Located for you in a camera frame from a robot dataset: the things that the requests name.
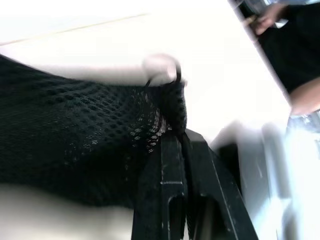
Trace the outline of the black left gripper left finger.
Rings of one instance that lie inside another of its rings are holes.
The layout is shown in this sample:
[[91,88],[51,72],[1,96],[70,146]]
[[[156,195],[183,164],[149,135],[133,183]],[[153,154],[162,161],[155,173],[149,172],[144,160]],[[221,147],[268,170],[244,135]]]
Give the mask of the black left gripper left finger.
[[182,240],[187,196],[181,144],[163,135],[139,176],[131,240]]

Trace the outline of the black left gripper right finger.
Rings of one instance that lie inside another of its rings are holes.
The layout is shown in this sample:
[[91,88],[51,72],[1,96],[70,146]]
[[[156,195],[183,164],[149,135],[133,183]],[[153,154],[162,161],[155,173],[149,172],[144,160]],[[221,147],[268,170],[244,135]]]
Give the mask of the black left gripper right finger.
[[184,159],[190,240],[259,240],[233,176],[203,136],[189,129]]

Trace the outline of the black mesh drawstring pouch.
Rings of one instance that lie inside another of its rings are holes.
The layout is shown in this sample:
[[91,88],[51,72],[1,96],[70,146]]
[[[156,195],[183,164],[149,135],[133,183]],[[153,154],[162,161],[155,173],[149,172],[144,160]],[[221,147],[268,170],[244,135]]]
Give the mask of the black mesh drawstring pouch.
[[0,184],[132,208],[159,138],[186,129],[184,87],[75,80],[0,54]]

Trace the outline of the bystander bare hand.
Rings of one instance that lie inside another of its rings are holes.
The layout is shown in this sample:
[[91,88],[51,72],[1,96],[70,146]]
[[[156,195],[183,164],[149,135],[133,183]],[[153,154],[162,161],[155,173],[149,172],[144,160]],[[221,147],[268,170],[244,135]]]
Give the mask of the bystander bare hand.
[[268,5],[265,11],[258,16],[253,24],[253,31],[256,35],[261,35],[268,28],[273,26],[281,18],[283,11],[287,6],[282,3],[273,3]]

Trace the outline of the bystander black shirt torso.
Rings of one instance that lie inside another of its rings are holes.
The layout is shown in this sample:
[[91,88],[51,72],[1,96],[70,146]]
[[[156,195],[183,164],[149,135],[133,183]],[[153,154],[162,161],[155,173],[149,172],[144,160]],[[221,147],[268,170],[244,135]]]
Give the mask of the bystander black shirt torso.
[[[286,5],[280,19],[256,35],[256,18],[275,3]],[[240,12],[289,94],[320,77],[320,0],[243,0]]]

